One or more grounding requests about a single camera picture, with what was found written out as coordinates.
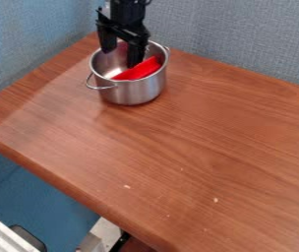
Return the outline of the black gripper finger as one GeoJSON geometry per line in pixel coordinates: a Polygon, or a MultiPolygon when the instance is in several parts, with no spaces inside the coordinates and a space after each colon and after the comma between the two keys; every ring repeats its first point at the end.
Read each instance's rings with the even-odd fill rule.
{"type": "Polygon", "coordinates": [[[117,48],[117,35],[110,28],[99,26],[99,39],[103,52],[113,52],[117,48]]]}
{"type": "Polygon", "coordinates": [[[145,58],[146,48],[149,45],[149,35],[137,36],[127,41],[127,67],[135,67],[145,58]]]}

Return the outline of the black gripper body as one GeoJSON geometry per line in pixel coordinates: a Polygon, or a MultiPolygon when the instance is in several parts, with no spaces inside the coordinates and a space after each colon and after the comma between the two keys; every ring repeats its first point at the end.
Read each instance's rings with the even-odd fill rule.
{"type": "Polygon", "coordinates": [[[143,25],[150,3],[151,0],[106,0],[98,9],[98,31],[99,26],[110,28],[117,39],[126,42],[145,34],[150,37],[150,31],[143,25]]]}

